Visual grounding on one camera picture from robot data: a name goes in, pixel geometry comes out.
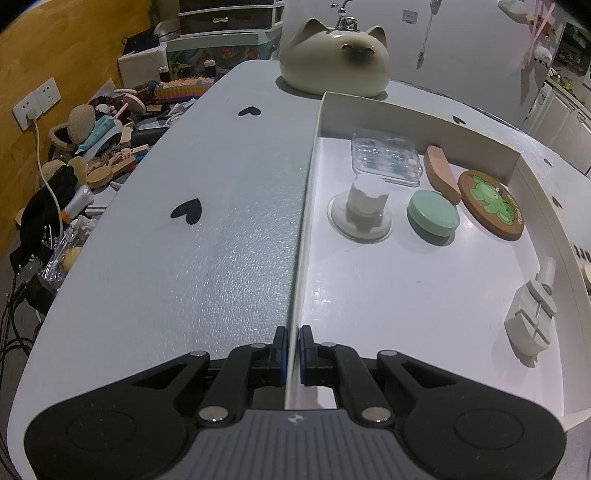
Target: white table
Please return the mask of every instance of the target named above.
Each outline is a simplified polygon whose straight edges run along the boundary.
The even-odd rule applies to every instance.
[[[117,194],[57,296],[8,423],[24,480],[30,421],[47,407],[204,349],[220,358],[270,342],[290,314],[298,233],[320,98],[284,91],[274,61],[242,63],[152,149]],[[385,101],[462,118],[522,153],[574,244],[591,249],[591,183],[526,134],[391,82]],[[256,106],[259,116],[238,117]],[[170,213],[198,197],[199,223]]]

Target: cat ear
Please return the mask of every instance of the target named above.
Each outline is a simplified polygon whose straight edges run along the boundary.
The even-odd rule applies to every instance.
[[[371,27],[366,33],[367,35],[371,35],[373,38],[379,40],[379,42],[382,43],[384,47],[388,48],[386,43],[386,32],[382,27]]]
[[[295,34],[294,44],[298,44],[320,32],[328,31],[328,27],[317,18],[310,18]]]

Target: white cable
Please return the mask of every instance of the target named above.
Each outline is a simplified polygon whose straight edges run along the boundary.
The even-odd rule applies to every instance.
[[[43,174],[43,170],[41,169],[41,154],[40,154],[41,147],[40,147],[40,142],[39,142],[39,127],[37,126],[37,120],[33,120],[33,125],[35,127],[35,138],[37,140],[37,166],[39,167],[39,174],[41,175],[41,179],[43,180],[43,183],[47,187],[47,190],[49,190],[49,193],[51,194],[51,197],[53,198],[53,201],[55,202],[56,208],[57,208],[57,220],[60,223],[60,236],[57,239],[57,243],[59,243],[61,240],[61,237],[64,236],[64,227],[61,223],[61,208],[60,208],[59,202],[57,201],[56,194],[53,193],[53,190],[49,186],[49,183],[47,183],[45,175]]]

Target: cat figurine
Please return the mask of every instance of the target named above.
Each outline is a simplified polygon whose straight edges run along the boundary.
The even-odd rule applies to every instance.
[[[386,33],[339,30],[310,18],[281,50],[281,75],[297,90],[374,97],[384,91],[388,75]]]

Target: clear plastic box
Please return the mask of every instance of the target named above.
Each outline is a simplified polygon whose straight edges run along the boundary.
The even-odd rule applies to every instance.
[[[385,181],[408,187],[421,183],[423,167],[414,143],[403,137],[358,137],[351,140],[355,173],[373,173]]]

